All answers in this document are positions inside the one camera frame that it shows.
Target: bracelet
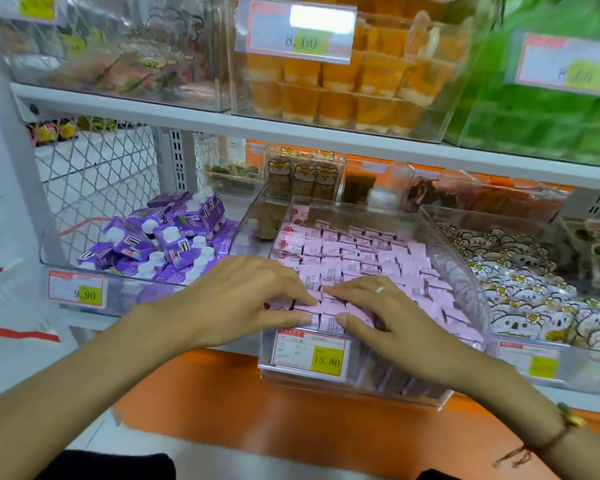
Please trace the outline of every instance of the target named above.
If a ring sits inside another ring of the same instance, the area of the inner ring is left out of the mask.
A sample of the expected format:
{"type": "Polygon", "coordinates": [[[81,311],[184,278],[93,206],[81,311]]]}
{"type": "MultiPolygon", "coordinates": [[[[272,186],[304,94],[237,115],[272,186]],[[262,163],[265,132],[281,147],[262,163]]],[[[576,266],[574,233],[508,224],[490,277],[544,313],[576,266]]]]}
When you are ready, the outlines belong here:
{"type": "Polygon", "coordinates": [[[510,458],[515,458],[519,456],[520,458],[514,460],[513,464],[511,465],[513,468],[518,468],[520,465],[524,465],[529,460],[531,460],[532,452],[540,454],[544,451],[550,450],[551,448],[556,446],[556,444],[560,443],[561,439],[568,435],[572,429],[583,428],[587,424],[586,421],[584,421],[584,419],[573,414],[566,404],[558,403],[558,409],[560,410],[560,416],[562,417],[562,421],[564,422],[564,428],[560,433],[558,433],[558,435],[554,439],[549,441],[549,443],[544,444],[538,448],[532,448],[527,445],[522,445],[520,446],[520,448],[516,448],[512,452],[504,455],[502,458],[499,458],[498,460],[494,461],[493,466],[498,468],[504,460],[508,460],[510,458]]]}

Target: white metal shelf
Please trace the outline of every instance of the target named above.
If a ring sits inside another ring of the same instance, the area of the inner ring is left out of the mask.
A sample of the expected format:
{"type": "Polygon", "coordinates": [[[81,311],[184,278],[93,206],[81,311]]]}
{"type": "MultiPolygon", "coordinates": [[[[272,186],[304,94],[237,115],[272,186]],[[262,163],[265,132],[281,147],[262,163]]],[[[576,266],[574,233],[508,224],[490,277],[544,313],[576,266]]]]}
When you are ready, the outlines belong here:
{"type": "Polygon", "coordinates": [[[261,120],[122,98],[11,84],[20,107],[40,111],[106,115],[229,137],[309,146],[396,161],[464,169],[507,177],[525,177],[557,184],[600,189],[600,167],[423,143],[345,130],[261,120]]]}

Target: price tag holder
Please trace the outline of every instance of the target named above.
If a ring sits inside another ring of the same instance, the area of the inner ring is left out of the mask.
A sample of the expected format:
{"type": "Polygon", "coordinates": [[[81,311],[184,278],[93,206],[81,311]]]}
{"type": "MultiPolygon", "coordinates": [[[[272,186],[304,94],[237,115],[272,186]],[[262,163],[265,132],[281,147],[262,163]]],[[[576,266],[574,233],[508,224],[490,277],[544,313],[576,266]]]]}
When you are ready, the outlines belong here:
{"type": "Polygon", "coordinates": [[[0,17],[56,23],[66,12],[66,0],[0,0],[0,17]]]}
{"type": "Polygon", "coordinates": [[[240,0],[238,52],[349,64],[357,8],[295,0],[240,0]]]}
{"type": "Polygon", "coordinates": [[[560,350],[551,347],[500,341],[498,357],[525,376],[558,381],[560,350]]]}
{"type": "Polygon", "coordinates": [[[107,281],[103,276],[50,269],[47,297],[52,301],[106,308],[107,281]]]}
{"type": "Polygon", "coordinates": [[[279,369],[300,376],[344,382],[351,342],[320,332],[278,330],[272,363],[279,369]]]}
{"type": "Polygon", "coordinates": [[[600,95],[600,41],[526,34],[515,83],[600,95]]]}

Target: white bottle cap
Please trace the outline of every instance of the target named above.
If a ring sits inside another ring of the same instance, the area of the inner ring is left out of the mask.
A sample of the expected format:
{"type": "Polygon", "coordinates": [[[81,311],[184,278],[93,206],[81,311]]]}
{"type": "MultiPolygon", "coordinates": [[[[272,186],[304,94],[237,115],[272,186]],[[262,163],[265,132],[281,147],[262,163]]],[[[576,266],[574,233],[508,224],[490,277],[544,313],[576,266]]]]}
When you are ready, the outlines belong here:
{"type": "Polygon", "coordinates": [[[216,251],[213,248],[206,247],[200,249],[200,257],[207,258],[209,261],[216,256],[216,251]]]}
{"type": "Polygon", "coordinates": [[[153,230],[159,225],[156,221],[144,221],[142,223],[142,230],[145,234],[153,234],[153,230]]]}
{"type": "Polygon", "coordinates": [[[200,277],[201,271],[190,269],[184,274],[183,284],[190,285],[200,277]]]}
{"type": "Polygon", "coordinates": [[[209,198],[211,197],[211,195],[214,194],[214,190],[213,187],[211,187],[210,185],[205,185],[200,189],[199,193],[202,194],[205,198],[209,198]]]}
{"type": "Polygon", "coordinates": [[[109,242],[112,242],[113,244],[118,244],[125,238],[125,232],[118,227],[112,227],[107,231],[106,236],[109,242]]]}
{"type": "Polygon", "coordinates": [[[207,239],[203,235],[197,235],[192,240],[192,247],[194,248],[206,248],[207,239]]]}
{"type": "Polygon", "coordinates": [[[171,226],[162,229],[162,237],[167,242],[175,242],[182,237],[182,234],[176,226],[171,226]]]}
{"type": "Polygon", "coordinates": [[[200,205],[200,202],[198,202],[197,200],[192,199],[187,201],[187,210],[189,210],[190,212],[195,212],[196,210],[200,210],[201,208],[202,205],[200,205]]]}
{"type": "Polygon", "coordinates": [[[208,263],[209,259],[205,258],[204,256],[200,256],[199,258],[196,258],[195,261],[193,261],[193,269],[197,269],[200,270],[200,272],[202,272],[207,267],[208,263]]]}
{"type": "Polygon", "coordinates": [[[151,262],[144,262],[138,265],[136,277],[150,280],[155,274],[155,265],[151,262]]]}
{"type": "Polygon", "coordinates": [[[167,259],[164,258],[164,253],[162,251],[154,251],[149,254],[149,262],[151,262],[155,266],[162,266],[167,259]]]}

